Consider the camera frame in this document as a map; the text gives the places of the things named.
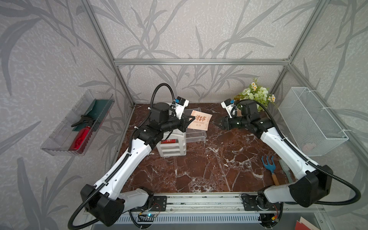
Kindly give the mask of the clear plastic drawer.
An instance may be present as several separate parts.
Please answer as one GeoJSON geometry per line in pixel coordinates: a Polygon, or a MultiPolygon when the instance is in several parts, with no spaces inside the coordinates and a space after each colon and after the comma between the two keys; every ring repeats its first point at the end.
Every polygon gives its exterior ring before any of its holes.
{"type": "MultiPolygon", "coordinates": [[[[184,114],[189,116],[193,111],[201,112],[200,108],[195,109],[185,109],[184,114]]],[[[198,130],[198,129],[187,129],[186,130],[186,142],[192,143],[192,142],[202,142],[203,144],[206,143],[207,134],[204,130],[198,130]]]]}

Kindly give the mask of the pink postcard red characters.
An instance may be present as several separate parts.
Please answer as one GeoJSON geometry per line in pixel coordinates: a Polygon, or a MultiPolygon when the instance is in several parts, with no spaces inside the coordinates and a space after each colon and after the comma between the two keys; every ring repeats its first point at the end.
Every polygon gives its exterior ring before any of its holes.
{"type": "Polygon", "coordinates": [[[208,131],[209,123],[212,118],[211,114],[203,113],[193,110],[191,116],[195,117],[194,120],[188,126],[189,129],[196,129],[202,131],[208,131]]]}

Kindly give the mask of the white plastic drawer organizer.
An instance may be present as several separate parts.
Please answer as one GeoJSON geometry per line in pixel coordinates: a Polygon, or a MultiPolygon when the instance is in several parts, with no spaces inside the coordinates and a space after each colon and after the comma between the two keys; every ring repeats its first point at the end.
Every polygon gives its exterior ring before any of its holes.
{"type": "Polygon", "coordinates": [[[175,129],[172,133],[165,132],[163,140],[161,140],[157,145],[158,152],[161,157],[174,157],[174,156],[186,156],[186,133],[175,129]],[[173,144],[161,144],[161,141],[178,139],[178,143],[173,144]]]}

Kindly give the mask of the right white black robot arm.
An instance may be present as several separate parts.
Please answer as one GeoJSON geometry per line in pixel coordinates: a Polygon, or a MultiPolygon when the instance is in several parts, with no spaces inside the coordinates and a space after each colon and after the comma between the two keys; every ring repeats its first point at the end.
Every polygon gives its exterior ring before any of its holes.
{"type": "Polygon", "coordinates": [[[221,103],[227,116],[216,124],[223,130],[246,129],[268,145],[291,169],[297,181],[285,185],[274,185],[258,191],[258,206],[265,209],[268,204],[288,203],[308,208],[312,204],[346,206],[358,202],[361,192],[350,182],[334,175],[332,169],[321,166],[299,150],[279,129],[267,108],[250,99],[240,100],[241,116],[237,115],[238,103],[227,99],[221,103]],[[326,202],[332,181],[349,187],[355,194],[344,201],[326,202]]]}

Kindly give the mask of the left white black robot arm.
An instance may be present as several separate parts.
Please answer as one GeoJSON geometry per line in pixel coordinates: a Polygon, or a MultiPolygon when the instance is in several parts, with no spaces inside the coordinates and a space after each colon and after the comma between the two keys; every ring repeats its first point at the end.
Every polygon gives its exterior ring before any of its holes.
{"type": "Polygon", "coordinates": [[[85,185],[81,190],[82,203],[70,217],[68,229],[80,230],[97,222],[109,227],[123,213],[149,207],[149,199],[153,197],[149,190],[139,188],[125,193],[121,190],[142,160],[163,140],[166,132],[186,132],[195,119],[184,115],[188,104],[188,100],[175,97],[167,83],[160,83],[154,89],[149,114],[134,129],[127,150],[100,180],[94,185],[85,185]]]}

